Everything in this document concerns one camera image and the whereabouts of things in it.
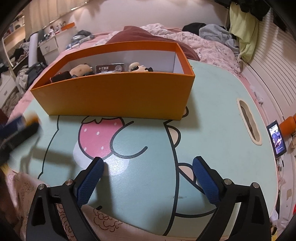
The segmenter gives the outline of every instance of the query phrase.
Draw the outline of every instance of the orange box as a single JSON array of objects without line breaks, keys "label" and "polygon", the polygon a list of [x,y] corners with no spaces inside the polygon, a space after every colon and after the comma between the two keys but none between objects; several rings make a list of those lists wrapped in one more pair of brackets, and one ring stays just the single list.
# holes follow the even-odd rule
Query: orange box
[{"label": "orange box", "polygon": [[69,23],[69,24],[65,25],[64,27],[61,27],[61,30],[64,31],[64,30],[69,29],[69,28],[72,28],[74,26],[75,26],[75,23],[74,22],[73,23]]},{"label": "orange box", "polygon": [[[57,73],[79,64],[133,62],[154,72],[99,74],[48,84]],[[120,116],[180,120],[195,75],[177,43],[122,42],[67,54],[31,89],[49,115]]]}]

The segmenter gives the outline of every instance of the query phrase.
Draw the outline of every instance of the curtain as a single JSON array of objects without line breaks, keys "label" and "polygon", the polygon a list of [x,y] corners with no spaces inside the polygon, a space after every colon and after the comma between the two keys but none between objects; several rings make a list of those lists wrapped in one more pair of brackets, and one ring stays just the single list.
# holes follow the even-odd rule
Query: curtain
[{"label": "curtain", "polygon": [[32,0],[23,10],[26,39],[34,32],[89,0]]}]

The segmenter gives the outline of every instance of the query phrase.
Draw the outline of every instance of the yellow-green cloth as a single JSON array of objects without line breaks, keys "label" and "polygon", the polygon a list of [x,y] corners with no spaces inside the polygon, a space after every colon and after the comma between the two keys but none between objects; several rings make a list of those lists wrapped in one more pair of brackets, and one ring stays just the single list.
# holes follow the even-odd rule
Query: yellow-green cloth
[{"label": "yellow-green cloth", "polygon": [[242,12],[234,2],[230,5],[230,30],[239,41],[239,55],[250,62],[256,47],[259,20],[249,12]]}]

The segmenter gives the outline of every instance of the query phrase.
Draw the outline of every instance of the light green table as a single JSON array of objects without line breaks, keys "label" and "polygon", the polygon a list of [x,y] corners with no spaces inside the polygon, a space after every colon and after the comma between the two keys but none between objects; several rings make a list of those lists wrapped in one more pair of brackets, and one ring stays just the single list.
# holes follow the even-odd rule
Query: light green table
[{"label": "light green table", "polygon": [[[106,172],[91,206],[102,205],[104,213],[151,233],[196,238],[215,208],[192,175],[193,158],[202,156],[222,178],[259,183],[271,213],[278,189],[276,165],[255,103],[231,73],[190,64],[196,78],[181,121],[48,116],[33,100],[26,111],[37,112],[43,133],[14,151],[10,167],[54,186],[100,156]],[[237,98],[249,105],[262,145],[251,140]]]}]

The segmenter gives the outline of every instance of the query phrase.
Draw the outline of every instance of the black bag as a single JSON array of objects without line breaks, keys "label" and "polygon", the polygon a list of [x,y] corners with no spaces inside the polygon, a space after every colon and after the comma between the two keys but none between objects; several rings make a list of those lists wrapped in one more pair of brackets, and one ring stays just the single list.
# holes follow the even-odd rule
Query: black bag
[{"label": "black bag", "polygon": [[28,75],[26,90],[32,85],[34,80],[41,74],[41,72],[47,67],[43,62],[33,64],[25,74]]}]

